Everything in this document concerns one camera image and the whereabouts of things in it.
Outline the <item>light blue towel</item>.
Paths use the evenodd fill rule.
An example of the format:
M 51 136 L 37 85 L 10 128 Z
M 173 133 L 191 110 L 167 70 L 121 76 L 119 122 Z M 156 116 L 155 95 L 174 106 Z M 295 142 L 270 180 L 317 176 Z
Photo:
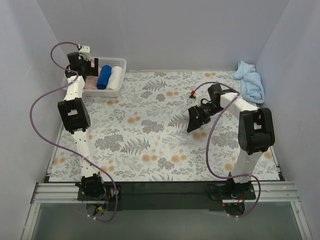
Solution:
M 249 103 L 263 104 L 265 91 L 260 75 L 253 64 L 238 62 L 237 71 L 230 75 L 233 80 L 240 80 L 240 94 Z

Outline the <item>pink towel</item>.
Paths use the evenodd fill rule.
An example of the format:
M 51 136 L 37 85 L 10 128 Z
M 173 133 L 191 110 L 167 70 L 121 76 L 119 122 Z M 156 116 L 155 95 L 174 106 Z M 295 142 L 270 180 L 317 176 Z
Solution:
M 101 67 L 98 67 L 98 75 L 97 76 L 87 76 L 85 80 L 84 89 L 88 90 L 97 90 L 97 82 L 101 73 Z

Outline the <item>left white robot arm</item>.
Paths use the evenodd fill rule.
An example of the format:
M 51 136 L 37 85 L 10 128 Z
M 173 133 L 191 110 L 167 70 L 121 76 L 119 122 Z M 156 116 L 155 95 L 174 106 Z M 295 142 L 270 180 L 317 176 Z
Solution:
M 57 107 L 64 125 L 80 154 L 81 180 L 76 186 L 89 198 L 100 200 L 106 195 L 99 170 L 93 166 L 92 151 L 89 146 L 91 119 L 83 102 L 83 89 L 88 76 L 99 73 L 97 58 L 91 62 L 90 48 L 84 46 L 77 52 L 67 54 L 69 65 L 65 70 L 68 86 L 64 99 Z

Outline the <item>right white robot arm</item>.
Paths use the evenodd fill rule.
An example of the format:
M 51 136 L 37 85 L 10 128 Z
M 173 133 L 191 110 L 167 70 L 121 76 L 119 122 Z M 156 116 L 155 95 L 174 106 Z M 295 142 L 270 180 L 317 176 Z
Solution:
M 195 106 L 188 109 L 187 132 L 193 132 L 220 118 L 226 111 L 238 119 L 237 140 L 240 152 L 235 167 L 228 176 L 220 176 L 224 183 L 209 186 L 213 200 L 239 199 L 254 194 L 253 171 L 259 158 L 275 143 L 272 112 L 269 108 L 253 106 L 240 97 L 240 93 L 224 83 L 210 82 L 209 99 L 199 98 L 193 90 L 190 98 Z

